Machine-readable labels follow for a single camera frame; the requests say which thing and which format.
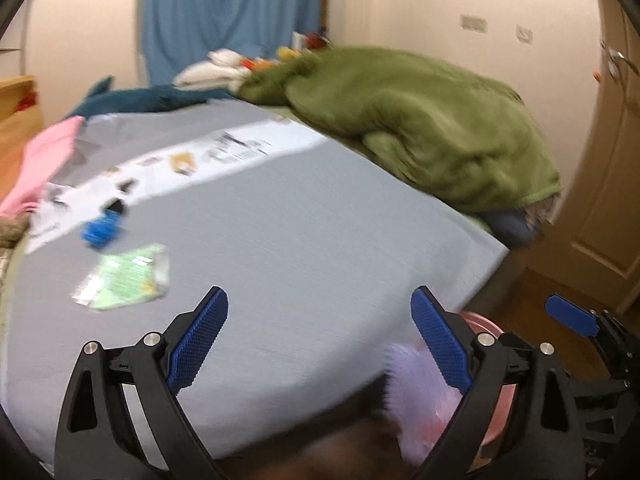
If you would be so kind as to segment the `pink folded cloth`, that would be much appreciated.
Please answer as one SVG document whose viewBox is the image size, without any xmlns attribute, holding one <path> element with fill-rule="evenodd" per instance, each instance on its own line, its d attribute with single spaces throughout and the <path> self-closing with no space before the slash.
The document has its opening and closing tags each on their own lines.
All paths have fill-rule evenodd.
<svg viewBox="0 0 640 480">
<path fill-rule="evenodd" d="M 46 184 L 73 155 L 77 133 L 84 125 L 82 116 L 70 116 L 26 143 L 16 183 L 1 202 L 2 217 L 16 218 L 38 207 Z"/>
</svg>

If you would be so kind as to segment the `brown teddy bear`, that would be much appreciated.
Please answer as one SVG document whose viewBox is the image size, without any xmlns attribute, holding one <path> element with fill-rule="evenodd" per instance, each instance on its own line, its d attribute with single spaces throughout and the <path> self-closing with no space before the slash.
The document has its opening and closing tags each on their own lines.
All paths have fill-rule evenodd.
<svg viewBox="0 0 640 480">
<path fill-rule="evenodd" d="M 15 218 L 0 218 L 0 248 L 13 248 L 29 229 L 30 213 L 19 214 Z"/>
</svg>

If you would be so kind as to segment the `green snack wrapper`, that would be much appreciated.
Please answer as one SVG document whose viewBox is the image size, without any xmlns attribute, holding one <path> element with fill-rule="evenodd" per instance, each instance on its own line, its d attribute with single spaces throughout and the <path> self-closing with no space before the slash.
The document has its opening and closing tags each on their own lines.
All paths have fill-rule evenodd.
<svg viewBox="0 0 640 480">
<path fill-rule="evenodd" d="M 162 244 L 103 255 L 75 288 L 72 299 L 98 311 L 145 304 L 166 294 L 169 268 L 168 248 Z"/>
</svg>

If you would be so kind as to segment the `yellow plush toys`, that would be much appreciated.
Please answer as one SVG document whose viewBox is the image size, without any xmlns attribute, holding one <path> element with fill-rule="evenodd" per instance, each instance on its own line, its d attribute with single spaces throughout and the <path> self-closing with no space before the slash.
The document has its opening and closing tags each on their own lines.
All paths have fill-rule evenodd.
<svg viewBox="0 0 640 480">
<path fill-rule="evenodd" d="M 306 52 L 322 50 L 329 47 L 330 44 L 326 37 L 315 32 L 310 32 L 307 35 L 294 32 L 292 44 L 289 47 L 278 47 L 273 58 L 241 58 L 240 66 L 251 72 L 259 72 L 280 63 L 295 60 Z"/>
</svg>

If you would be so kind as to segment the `brown wooden door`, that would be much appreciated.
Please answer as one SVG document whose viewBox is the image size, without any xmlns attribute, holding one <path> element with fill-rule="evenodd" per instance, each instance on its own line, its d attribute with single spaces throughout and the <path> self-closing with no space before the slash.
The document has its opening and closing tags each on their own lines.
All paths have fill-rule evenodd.
<svg viewBox="0 0 640 480">
<path fill-rule="evenodd" d="M 639 34 L 620 0 L 598 0 L 601 41 L 639 67 Z M 534 271 L 623 313 L 639 296 L 639 75 L 612 79 L 601 48 L 585 154 L 559 217 L 529 248 Z"/>
</svg>

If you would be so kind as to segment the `green fleece blanket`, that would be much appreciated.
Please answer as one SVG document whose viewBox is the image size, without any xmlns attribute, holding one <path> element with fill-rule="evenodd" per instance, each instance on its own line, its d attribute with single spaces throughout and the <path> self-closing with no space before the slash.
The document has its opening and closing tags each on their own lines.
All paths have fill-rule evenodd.
<svg viewBox="0 0 640 480">
<path fill-rule="evenodd" d="M 236 95 L 282 106 L 394 177 L 469 214 L 561 192 L 546 138 L 504 82 L 375 47 L 310 51 L 247 77 Z"/>
</svg>

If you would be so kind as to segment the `single wall socket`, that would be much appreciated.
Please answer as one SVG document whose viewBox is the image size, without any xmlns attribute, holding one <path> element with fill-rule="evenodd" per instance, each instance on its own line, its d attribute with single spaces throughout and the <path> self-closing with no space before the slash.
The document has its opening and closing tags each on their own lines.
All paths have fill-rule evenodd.
<svg viewBox="0 0 640 480">
<path fill-rule="evenodd" d="M 515 31 L 516 39 L 521 44 L 532 44 L 533 43 L 533 31 L 523 26 L 516 26 Z"/>
</svg>

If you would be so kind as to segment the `wooden headboard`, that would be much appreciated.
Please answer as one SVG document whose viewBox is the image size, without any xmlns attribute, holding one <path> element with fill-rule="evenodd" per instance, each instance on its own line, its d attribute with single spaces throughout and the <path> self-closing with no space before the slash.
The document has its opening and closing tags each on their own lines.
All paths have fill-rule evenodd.
<svg viewBox="0 0 640 480">
<path fill-rule="evenodd" d="M 0 197 L 4 200 L 17 181 L 27 142 L 43 130 L 43 114 L 33 76 L 1 81 L 0 127 Z"/>
</svg>

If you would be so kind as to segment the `white foam fruit net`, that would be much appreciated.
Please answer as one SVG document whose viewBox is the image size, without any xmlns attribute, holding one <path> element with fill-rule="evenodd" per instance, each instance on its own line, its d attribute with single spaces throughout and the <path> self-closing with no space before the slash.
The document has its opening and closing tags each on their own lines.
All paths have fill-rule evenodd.
<svg viewBox="0 0 640 480">
<path fill-rule="evenodd" d="M 462 394 L 450 387 L 427 348 L 387 349 L 384 410 L 397 428 L 402 458 L 420 465 L 454 416 Z"/>
</svg>

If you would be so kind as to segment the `blue curtain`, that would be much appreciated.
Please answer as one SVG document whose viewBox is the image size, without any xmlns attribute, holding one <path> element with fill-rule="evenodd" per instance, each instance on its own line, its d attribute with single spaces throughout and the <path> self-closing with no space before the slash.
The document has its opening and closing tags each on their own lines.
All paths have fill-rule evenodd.
<svg viewBox="0 0 640 480">
<path fill-rule="evenodd" d="M 141 0 L 140 12 L 149 84 L 168 84 L 218 49 L 271 58 L 321 26 L 321 0 Z"/>
</svg>

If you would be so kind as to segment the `white pillow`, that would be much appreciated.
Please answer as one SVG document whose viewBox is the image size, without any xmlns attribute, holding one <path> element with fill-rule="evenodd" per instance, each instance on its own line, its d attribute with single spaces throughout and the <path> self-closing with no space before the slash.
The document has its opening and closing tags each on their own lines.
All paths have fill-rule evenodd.
<svg viewBox="0 0 640 480">
<path fill-rule="evenodd" d="M 188 66 L 171 83 L 186 90 L 226 89 L 235 92 L 250 76 L 250 69 L 242 61 L 242 55 L 229 49 L 209 51 L 204 61 Z"/>
</svg>

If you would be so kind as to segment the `double wall switch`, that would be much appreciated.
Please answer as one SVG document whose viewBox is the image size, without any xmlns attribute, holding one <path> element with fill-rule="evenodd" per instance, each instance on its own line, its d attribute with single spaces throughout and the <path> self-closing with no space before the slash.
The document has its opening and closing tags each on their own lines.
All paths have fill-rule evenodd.
<svg viewBox="0 0 640 480">
<path fill-rule="evenodd" d="M 479 16 L 461 14 L 460 26 L 462 29 L 468 30 L 469 32 L 478 32 L 479 34 L 488 33 L 488 21 L 484 18 L 480 18 Z"/>
</svg>

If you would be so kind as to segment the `striped cloth under blanket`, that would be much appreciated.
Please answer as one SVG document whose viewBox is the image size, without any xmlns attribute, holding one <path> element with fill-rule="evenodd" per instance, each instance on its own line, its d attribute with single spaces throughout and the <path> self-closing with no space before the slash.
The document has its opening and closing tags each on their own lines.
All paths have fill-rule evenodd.
<svg viewBox="0 0 640 480">
<path fill-rule="evenodd" d="M 531 203 L 523 208 L 527 226 L 531 229 L 540 228 L 552 216 L 559 194 L 550 195 L 536 203 Z"/>
</svg>

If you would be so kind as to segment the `dark teal shark plush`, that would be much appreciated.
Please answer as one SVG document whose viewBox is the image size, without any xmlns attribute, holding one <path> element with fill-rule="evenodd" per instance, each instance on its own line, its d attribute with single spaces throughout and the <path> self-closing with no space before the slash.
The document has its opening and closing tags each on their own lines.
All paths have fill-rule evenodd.
<svg viewBox="0 0 640 480">
<path fill-rule="evenodd" d="M 189 106 L 205 104 L 211 100 L 233 100 L 224 89 L 180 90 L 172 84 L 149 88 L 113 90 L 113 76 L 99 80 L 65 118 L 80 116 L 89 119 L 107 114 L 165 113 Z"/>
</svg>

